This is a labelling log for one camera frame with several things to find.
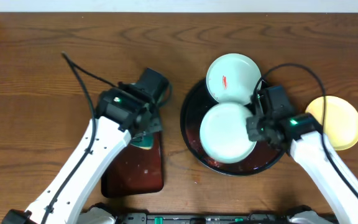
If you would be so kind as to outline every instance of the black tray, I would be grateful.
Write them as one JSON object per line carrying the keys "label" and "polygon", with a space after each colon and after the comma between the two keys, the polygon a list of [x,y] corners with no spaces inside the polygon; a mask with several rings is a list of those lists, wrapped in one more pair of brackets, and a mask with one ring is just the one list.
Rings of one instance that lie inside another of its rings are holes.
{"label": "black tray", "polygon": [[[283,150],[278,151],[265,142],[257,142],[254,150],[240,162],[223,164],[210,158],[200,142],[200,126],[204,115],[216,104],[217,102],[208,93],[203,79],[190,90],[181,108],[181,134],[187,148],[200,162],[222,174],[245,176],[258,174],[270,168],[284,155]],[[250,105],[246,107],[254,112]]]}

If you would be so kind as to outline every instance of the wood grain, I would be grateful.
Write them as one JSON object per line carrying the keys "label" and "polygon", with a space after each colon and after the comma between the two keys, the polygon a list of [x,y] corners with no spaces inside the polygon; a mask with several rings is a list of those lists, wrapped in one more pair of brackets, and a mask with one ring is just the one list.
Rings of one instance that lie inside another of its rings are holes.
{"label": "wood grain", "polygon": [[[358,110],[358,14],[3,14],[0,13],[0,221],[25,209],[52,181],[78,144],[90,114],[68,52],[85,69],[113,82],[133,82],[143,69],[174,86],[162,108],[165,186],[156,194],[109,200],[96,186],[86,206],[159,213],[248,213],[309,205],[331,212],[312,180],[288,156],[251,177],[202,166],[182,140],[181,104],[211,62],[237,52],[261,71],[305,64],[327,92]],[[270,81],[286,87],[299,109],[320,95],[305,72],[283,68]],[[86,78],[94,100],[107,88]],[[358,143],[339,152],[358,177]]]}

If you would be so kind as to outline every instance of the white wall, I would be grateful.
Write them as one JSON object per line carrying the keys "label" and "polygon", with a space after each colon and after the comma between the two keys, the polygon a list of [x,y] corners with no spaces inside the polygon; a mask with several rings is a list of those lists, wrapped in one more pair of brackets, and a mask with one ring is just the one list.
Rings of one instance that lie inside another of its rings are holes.
{"label": "white wall", "polygon": [[358,12],[358,0],[0,0],[0,12]]}

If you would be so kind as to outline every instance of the white bowl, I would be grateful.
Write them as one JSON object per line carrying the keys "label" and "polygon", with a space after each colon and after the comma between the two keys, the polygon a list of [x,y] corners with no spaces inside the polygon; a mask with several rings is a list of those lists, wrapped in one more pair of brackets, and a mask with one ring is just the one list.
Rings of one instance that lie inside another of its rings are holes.
{"label": "white bowl", "polygon": [[205,152],[226,164],[245,159],[256,142],[248,140],[246,119],[252,113],[239,103],[219,103],[204,116],[200,140]]}
{"label": "white bowl", "polygon": [[216,59],[206,74],[209,94],[218,102],[250,103],[260,79],[260,70],[253,60],[241,54],[226,54]]}

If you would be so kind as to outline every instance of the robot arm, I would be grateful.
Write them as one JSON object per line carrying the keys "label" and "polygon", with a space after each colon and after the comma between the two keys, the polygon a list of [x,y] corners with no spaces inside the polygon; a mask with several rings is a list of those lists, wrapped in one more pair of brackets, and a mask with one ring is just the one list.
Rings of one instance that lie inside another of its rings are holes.
{"label": "robot arm", "polygon": [[[2,223],[40,224],[48,211],[45,224],[76,223],[84,203],[108,165],[132,137],[147,132],[168,85],[165,77],[147,69],[135,84],[119,83],[118,87],[102,92],[96,108],[96,129],[93,130],[91,120],[79,145],[52,183],[24,213],[11,210]],[[91,152],[85,154],[93,131],[96,135]],[[78,168],[68,179],[74,167]],[[55,195],[57,200],[49,208]]]}
{"label": "robot arm", "polygon": [[[321,144],[323,127],[311,114],[296,115],[282,86],[260,90],[257,99],[256,115],[247,119],[249,139],[267,141],[273,147],[287,150],[313,179],[339,222],[358,223],[358,198],[327,158]],[[325,135],[324,139],[330,158],[358,193],[358,180]]]}
{"label": "robot arm", "polygon": [[[336,166],[358,192],[358,180],[335,152],[327,137],[324,138]],[[338,221],[341,224],[358,223],[358,199],[328,161],[321,145],[320,133],[313,131],[302,134],[300,139],[292,141],[289,153],[313,179]]]}
{"label": "robot arm", "polygon": [[[46,223],[66,224],[76,223],[86,200],[94,186],[110,165],[112,160],[124,149],[131,140],[128,130],[119,131],[119,124],[102,116],[97,121],[96,141],[92,147],[92,154],[88,155],[82,162],[73,177],[60,193],[58,201],[53,206]],[[49,204],[58,188],[66,179],[68,174],[76,166],[89,144],[92,133],[92,122],[85,131],[81,142],[68,158],[56,178],[34,201],[26,211],[32,214],[30,219],[35,223],[41,223],[45,213],[45,206]]]}

